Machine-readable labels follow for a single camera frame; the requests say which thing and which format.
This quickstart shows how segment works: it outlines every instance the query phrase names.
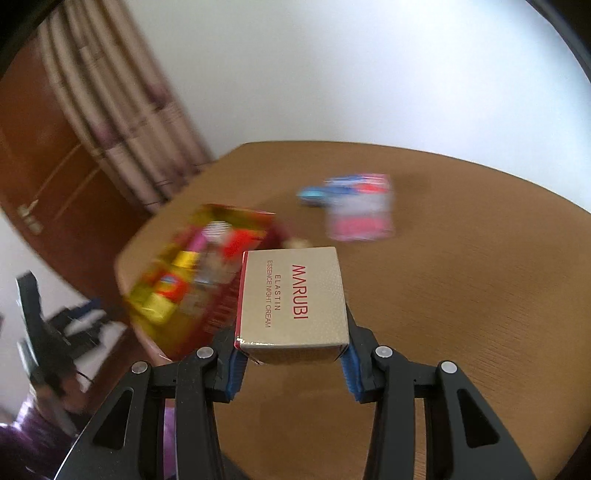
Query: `striped curtain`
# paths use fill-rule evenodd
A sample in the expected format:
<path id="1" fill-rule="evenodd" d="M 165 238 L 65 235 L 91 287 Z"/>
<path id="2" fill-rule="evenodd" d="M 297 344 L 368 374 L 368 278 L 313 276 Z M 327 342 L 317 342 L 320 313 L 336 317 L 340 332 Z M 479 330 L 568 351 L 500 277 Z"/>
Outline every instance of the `striped curtain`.
<path id="1" fill-rule="evenodd" d="M 38 37 L 66 117 L 130 202 L 155 212 L 210 161 L 122 0 L 65 0 Z"/>

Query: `silver screw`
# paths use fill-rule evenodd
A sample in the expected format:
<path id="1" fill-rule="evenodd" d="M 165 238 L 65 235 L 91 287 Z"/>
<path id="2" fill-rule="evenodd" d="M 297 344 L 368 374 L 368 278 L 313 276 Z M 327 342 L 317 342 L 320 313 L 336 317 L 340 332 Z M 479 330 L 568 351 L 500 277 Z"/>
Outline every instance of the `silver screw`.
<path id="1" fill-rule="evenodd" d="M 148 369 L 148 364 L 146 362 L 136 362 L 131 366 L 131 371 L 134 374 L 142 374 Z"/>
<path id="2" fill-rule="evenodd" d="M 457 365 L 454 362 L 445 361 L 441 364 L 441 370 L 447 374 L 454 374 L 457 372 Z"/>
<path id="3" fill-rule="evenodd" d="M 392 349 L 389 346 L 380 345 L 375 349 L 375 354 L 381 358 L 390 358 L 392 356 Z"/>
<path id="4" fill-rule="evenodd" d="M 209 358 L 213 355 L 213 348 L 210 346 L 202 346 L 199 350 L 197 350 L 197 356 L 199 358 Z"/>

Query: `pink package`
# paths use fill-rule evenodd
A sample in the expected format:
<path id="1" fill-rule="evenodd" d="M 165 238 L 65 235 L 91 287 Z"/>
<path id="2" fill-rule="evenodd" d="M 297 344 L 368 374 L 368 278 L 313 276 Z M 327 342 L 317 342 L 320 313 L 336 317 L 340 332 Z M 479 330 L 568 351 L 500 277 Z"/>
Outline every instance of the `pink package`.
<path id="1" fill-rule="evenodd" d="M 334 240 L 375 240 L 393 232 L 392 187 L 383 174 L 335 177 L 325 182 L 328 236 Z"/>

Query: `box top face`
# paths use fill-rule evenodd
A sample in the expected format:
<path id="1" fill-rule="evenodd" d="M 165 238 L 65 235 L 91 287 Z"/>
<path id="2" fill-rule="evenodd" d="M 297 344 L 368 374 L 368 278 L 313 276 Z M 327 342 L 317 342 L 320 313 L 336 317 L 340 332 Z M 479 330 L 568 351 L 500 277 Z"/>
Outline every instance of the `box top face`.
<path id="1" fill-rule="evenodd" d="M 241 348 L 348 345 L 336 249 L 247 252 L 236 332 Z"/>

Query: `open box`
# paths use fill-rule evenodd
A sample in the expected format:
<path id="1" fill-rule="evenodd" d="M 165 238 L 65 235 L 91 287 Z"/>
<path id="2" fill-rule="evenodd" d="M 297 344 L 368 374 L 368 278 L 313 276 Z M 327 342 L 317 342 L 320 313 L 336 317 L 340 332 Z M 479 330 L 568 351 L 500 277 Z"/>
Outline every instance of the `open box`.
<path id="1" fill-rule="evenodd" d="M 153 293 L 156 282 L 171 268 L 172 262 L 185 249 L 191 236 L 217 220 L 227 222 L 237 229 L 261 232 L 261 240 L 255 249 L 281 248 L 282 242 L 287 239 L 277 225 L 273 213 L 216 204 L 204 205 L 194 212 L 187 223 L 180 226 L 168 245 L 163 246 L 159 255 L 125 296 L 138 340 L 156 364 L 180 360 L 196 348 L 209 344 L 219 329 L 232 325 L 236 319 L 240 269 L 228 282 L 215 287 L 203 313 L 196 317 L 189 317 L 177 309 L 165 325 L 158 325 L 142 310 L 148 296 Z"/>

